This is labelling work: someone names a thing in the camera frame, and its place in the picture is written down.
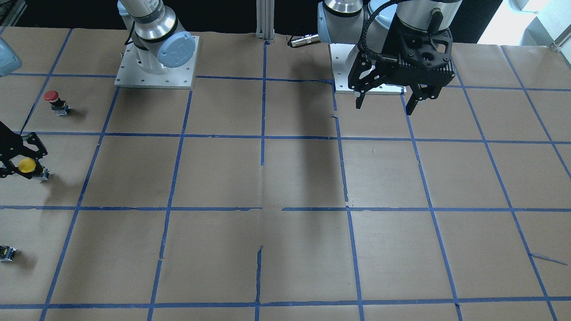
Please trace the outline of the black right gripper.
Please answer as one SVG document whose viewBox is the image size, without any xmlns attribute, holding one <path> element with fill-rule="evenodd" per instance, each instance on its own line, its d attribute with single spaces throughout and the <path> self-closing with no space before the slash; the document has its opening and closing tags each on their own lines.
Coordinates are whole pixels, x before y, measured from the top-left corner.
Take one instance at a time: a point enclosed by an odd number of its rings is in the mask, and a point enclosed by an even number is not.
<svg viewBox="0 0 571 321">
<path fill-rule="evenodd" d="M 27 169 L 17 169 L 17 164 L 23 158 L 41 160 L 48 154 L 45 145 L 35 132 L 25 136 L 16 134 L 4 123 L 0 123 L 0 160 L 3 166 L 0 169 L 1 177 L 8 177 L 17 173 L 26 179 L 46 181 L 49 179 L 49 169 L 45 166 Z"/>
</svg>

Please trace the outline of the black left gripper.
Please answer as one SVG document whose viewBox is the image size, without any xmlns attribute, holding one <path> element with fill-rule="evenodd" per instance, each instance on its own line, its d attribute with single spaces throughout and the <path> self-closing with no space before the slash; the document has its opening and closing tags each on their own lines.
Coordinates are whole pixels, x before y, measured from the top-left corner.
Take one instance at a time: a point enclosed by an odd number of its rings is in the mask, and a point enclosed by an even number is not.
<svg viewBox="0 0 571 321">
<path fill-rule="evenodd" d="M 434 34 L 416 31 L 401 22 L 393 22 L 380 52 L 357 43 L 358 53 L 348 76 L 348 88 L 355 91 L 355 107 L 361 109 L 368 91 L 381 85 L 409 86 L 411 97 L 406 115 L 411 116 L 418 103 L 436 99 L 440 90 L 456 76 L 451 62 L 451 30 Z"/>
</svg>

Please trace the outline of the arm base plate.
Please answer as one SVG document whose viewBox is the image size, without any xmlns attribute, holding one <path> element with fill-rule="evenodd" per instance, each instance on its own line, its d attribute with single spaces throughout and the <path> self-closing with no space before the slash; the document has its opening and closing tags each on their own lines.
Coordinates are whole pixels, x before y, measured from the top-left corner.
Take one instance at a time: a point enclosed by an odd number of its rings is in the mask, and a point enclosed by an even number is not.
<svg viewBox="0 0 571 321">
<path fill-rule="evenodd" d="M 192 89 L 196 75 L 196 61 L 200 47 L 200 37 L 192 37 L 196 44 L 189 61 L 176 68 L 161 65 L 149 51 L 127 45 L 114 85 L 123 88 L 141 89 Z"/>
<path fill-rule="evenodd" d="M 357 57 L 358 48 L 353 44 L 331 43 L 331 67 L 335 80 L 335 89 L 337 93 L 353 94 L 354 91 L 348 85 L 349 72 Z M 401 95 L 405 94 L 407 89 L 403 86 L 382 84 L 379 87 L 369 90 L 368 94 L 377 95 Z"/>
</svg>

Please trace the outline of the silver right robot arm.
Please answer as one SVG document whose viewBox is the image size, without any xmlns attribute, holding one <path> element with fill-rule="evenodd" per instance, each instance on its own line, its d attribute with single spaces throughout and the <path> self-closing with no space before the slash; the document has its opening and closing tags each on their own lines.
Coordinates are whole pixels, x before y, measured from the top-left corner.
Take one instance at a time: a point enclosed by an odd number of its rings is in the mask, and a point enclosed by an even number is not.
<svg viewBox="0 0 571 321">
<path fill-rule="evenodd" d="M 119 0 L 118 12 L 129 35 L 114 81 L 118 88 L 191 89 L 199 37 L 182 26 L 161 0 Z M 48 150 L 35 132 L 18 134 L 1 124 L 1 177 L 47 180 L 40 161 Z"/>
</svg>

